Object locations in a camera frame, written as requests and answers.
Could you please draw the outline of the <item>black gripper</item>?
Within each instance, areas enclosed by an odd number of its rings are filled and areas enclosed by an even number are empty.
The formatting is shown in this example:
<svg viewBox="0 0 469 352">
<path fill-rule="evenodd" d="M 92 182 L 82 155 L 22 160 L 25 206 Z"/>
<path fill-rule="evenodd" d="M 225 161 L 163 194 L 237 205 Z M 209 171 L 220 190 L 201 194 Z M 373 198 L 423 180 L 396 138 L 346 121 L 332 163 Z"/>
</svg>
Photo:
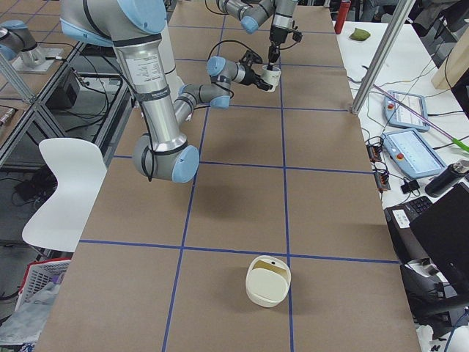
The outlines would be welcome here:
<svg viewBox="0 0 469 352">
<path fill-rule="evenodd" d="M 267 64 L 267 70 L 273 71 L 274 64 L 275 64 L 275 60 L 272 58 L 269 58 L 268 64 Z M 245 66 L 244 70 L 245 70 L 244 84 L 246 86 L 254 84 L 259 89 L 265 92 L 275 91 L 275 87 L 265 81 L 262 81 L 260 75 L 256 74 L 255 71 L 251 67 Z"/>
<path fill-rule="evenodd" d="M 270 27 L 270 47 L 268 49 L 268 60 L 278 60 L 280 57 L 280 46 L 285 43 L 287 30 L 277 26 Z"/>
</svg>

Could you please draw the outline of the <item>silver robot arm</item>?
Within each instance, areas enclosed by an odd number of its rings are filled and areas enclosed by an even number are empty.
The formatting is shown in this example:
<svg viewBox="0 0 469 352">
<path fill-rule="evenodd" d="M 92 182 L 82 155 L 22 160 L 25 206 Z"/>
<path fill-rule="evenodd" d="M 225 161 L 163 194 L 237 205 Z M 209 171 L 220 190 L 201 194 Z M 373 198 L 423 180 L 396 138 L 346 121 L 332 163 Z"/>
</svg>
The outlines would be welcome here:
<svg viewBox="0 0 469 352">
<path fill-rule="evenodd" d="M 292 39 L 296 43 L 302 40 L 303 34 L 298 31 L 293 19 L 298 1 L 264 0 L 254 5 L 232 0 L 218 0 L 215 3 L 221 14 L 231 15 L 238 19 L 241 26 L 249 34 L 253 34 L 264 22 L 272 18 L 267 59 L 267 69 L 270 71 L 273 71 L 273 66 L 280 57 L 281 44 L 286 42 L 290 33 L 292 33 Z"/>
<path fill-rule="evenodd" d="M 232 83 L 254 84 L 268 91 L 272 84 L 247 62 L 212 56 L 207 62 L 209 84 L 187 84 L 176 99 L 163 66 L 163 1 L 62 1 L 62 31 L 84 43 L 113 48 L 127 85 L 140 105 L 147 132 L 133 152 L 135 168 L 148 179 L 186 183 L 199 167 L 199 151 L 188 144 L 180 125 L 202 103 L 226 109 Z"/>
</svg>

